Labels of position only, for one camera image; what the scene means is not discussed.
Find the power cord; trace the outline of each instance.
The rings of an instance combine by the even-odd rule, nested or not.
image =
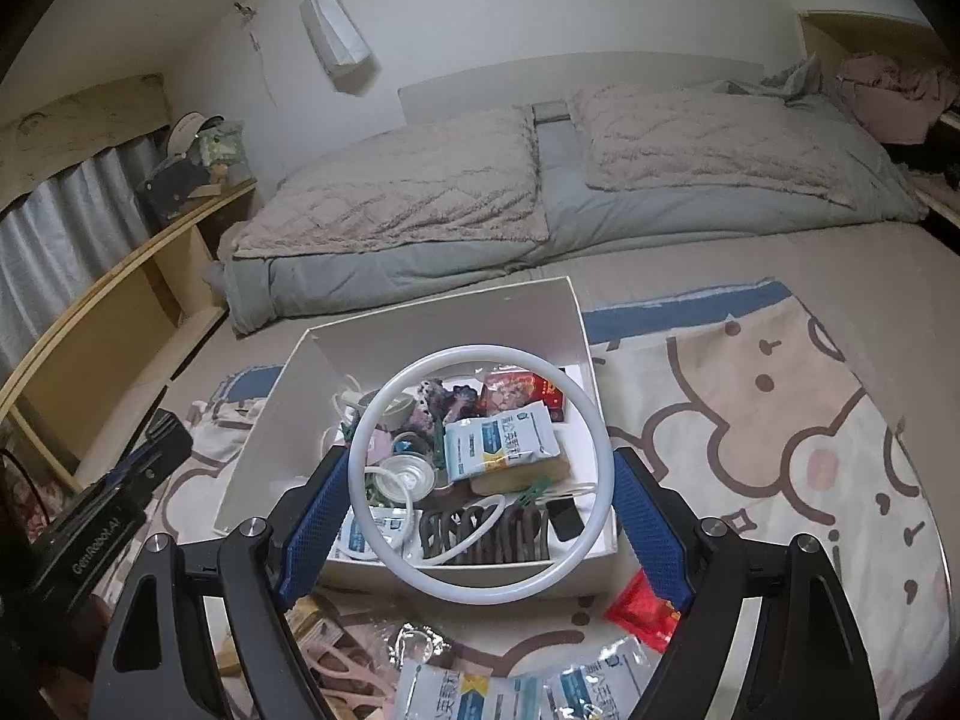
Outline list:
[[[27,473],[27,470],[24,469],[23,464],[13,456],[13,452],[10,450],[0,448],[0,455],[13,463],[16,466],[16,469],[20,472],[20,475],[26,480],[27,484],[30,485],[31,493],[34,494],[34,498],[37,498],[37,506],[40,506],[40,512],[43,512],[43,518],[47,521],[47,525],[49,525],[50,512],[47,511],[47,507],[43,504],[43,498],[40,497],[40,491],[37,489],[37,485],[34,484],[34,480],[30,478],[30,474]]]

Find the black eraser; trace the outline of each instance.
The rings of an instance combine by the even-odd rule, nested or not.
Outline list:
[[[584,520],[580,517],[573,498],[547,501],[546,514],[550,517],[550,524],[560,541],[570,541],[584,531]]]

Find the gray comforter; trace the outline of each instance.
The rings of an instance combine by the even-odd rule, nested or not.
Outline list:
[[[762,91],[766,94],[770,87]],[[791,104],[843,119],[822,95]],[[224,267],[222,287],[234,327],[250,333],[279,317],[336,314],[422,298],[583,254],[923,216],[923,206],[899,177],[886,173],[893,166],[876,144],[870,159],[860,163],[872,171],[870,189],[840,204],[814,194],[714,183],[592,189],[572,122],[538,124],[536,142],[550,231],[546,242],[415,242],[361,253],[232,258]]]

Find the wooden headboard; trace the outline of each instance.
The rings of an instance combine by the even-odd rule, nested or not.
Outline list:
[[[629,81],[657,91],[718,79],[757,81],[763,66],[718,56],[663,52],[566,53],[464,70],[398,90],[407,124],[467,111],[561,100],[588,83]]]

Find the blue rubber grip pad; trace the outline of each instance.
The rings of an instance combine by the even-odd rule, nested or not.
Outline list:
[[[613,468],[616,471],[613,509],[616,509],[650,586],[659,598],[668,600],[676,610],[685,611],[693,599],[693,591],[686,581],[680,541],[654,505],[650,493],[618,452],[613,452]]]
[[[287,544],[283,580],[277,591],[287,608],[313,589],[347,516],[350,508],[348,465],[349,452],[343,452]]]

